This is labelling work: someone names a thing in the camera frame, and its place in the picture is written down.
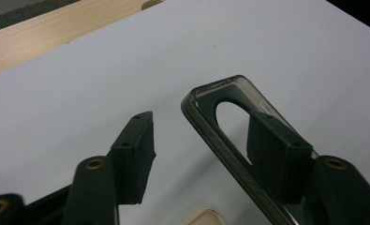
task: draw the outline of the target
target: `wooden floor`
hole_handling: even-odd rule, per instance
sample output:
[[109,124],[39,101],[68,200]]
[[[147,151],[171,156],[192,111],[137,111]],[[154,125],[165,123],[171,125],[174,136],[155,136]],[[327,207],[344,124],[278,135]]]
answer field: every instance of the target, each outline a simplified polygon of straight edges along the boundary
[[0,30],[0,71],[141,11],[146,0],[81,0]]

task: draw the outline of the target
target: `white table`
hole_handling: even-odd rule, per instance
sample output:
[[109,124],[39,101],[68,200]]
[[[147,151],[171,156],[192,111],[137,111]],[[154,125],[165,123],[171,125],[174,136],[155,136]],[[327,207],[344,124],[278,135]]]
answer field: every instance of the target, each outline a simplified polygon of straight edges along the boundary
[[[180,109],[193,87],[236,74],[370,182],[369,27],[325,1],[170,0],[0,73],[0,194],[30,203],[69,184],[151,110],[157,158],[143,204],[120,206],[122,224],[179,224],[205,207],[229,224],[268,224]],[[244,146],[244,113],[218,116]]]

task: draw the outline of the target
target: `beige rounded object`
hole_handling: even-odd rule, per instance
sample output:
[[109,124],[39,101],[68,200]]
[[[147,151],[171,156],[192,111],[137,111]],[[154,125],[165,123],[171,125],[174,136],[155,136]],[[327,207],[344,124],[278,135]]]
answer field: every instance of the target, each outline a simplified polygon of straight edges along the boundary
[[227,223],[214,209],[203,209],[181,225],[227,225]]

